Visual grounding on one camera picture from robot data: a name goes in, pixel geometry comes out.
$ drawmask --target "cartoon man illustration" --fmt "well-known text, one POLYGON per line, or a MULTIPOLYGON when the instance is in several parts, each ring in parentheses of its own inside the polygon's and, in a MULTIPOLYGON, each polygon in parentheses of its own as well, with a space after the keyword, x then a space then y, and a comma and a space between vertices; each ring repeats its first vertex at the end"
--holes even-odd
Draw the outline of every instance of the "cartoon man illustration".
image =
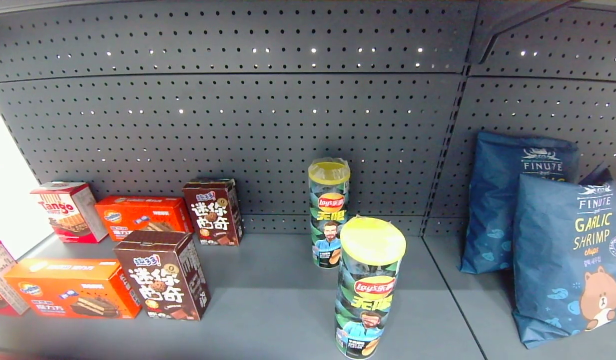
POLYGON ((361 313, 361 322, 349 321, 344 325, 342 335, 363 341, 376 339, 383 333, 382 328, 377 328, 381 323, 381 315, 374 311, 364 311, 361 313))
POLYGON ((341 248, 341 240, 337 239, 337 227, 336 221, 328 221, 323 225, 323 235, 326 236, 323 240, 317 240, 313 246, 315 255, 319 252, 334 251, 341 248))

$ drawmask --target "white wall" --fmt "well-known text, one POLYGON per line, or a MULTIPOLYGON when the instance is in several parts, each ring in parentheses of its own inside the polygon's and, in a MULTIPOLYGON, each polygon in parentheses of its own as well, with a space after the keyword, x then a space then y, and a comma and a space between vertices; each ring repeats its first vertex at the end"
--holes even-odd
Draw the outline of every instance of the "white wall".
POLYGON ((52 232, 45 212, 29 194, 37 185, 0 116, 0 240, 15 258, 52 232))

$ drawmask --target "brown cookie box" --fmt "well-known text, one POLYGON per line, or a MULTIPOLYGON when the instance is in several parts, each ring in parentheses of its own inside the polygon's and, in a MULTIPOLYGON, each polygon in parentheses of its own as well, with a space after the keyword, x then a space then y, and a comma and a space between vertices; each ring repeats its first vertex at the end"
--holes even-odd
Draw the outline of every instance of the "brown cookie box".
POLYGON ((148 316, 201 319, 210 291, 191 233, 135 230, 114 254, 148 316))
POLYGON ((201 244, 237 246, 243 235, 233 178, 195 178, 183 188, 201 244))

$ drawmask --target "yellow lid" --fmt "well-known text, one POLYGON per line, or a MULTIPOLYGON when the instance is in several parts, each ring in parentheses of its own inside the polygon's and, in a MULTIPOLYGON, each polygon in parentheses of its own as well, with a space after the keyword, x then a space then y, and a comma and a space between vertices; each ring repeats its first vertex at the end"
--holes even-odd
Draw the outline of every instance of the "yellow lid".
POLYGON ((315 183, 339 185, 350 179, 350 167, 347 161, 340 157, 324 157, 312 162, 308 168, 308 176, 315 183))
POLYGON ((406 239, 387 221, 357 215, 341 229, 341 247, 360 263, 382 266, 403 257, 406 239))

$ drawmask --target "lay's chip can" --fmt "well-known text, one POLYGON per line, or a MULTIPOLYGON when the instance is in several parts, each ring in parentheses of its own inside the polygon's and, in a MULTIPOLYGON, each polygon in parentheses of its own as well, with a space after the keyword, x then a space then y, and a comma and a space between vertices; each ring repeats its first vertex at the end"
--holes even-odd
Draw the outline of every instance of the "lay's chip can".
POLYGON ((325 157, 308 168, 312 260, 320 268, 339 265, 339 233, 347 221, 350 167, 340 158, 325 157))
POLYGON ((335 342, 350 359, 367 359, 379 344, 392 305, 406 239, 381 219, 356 216, 341 230, 335 342))

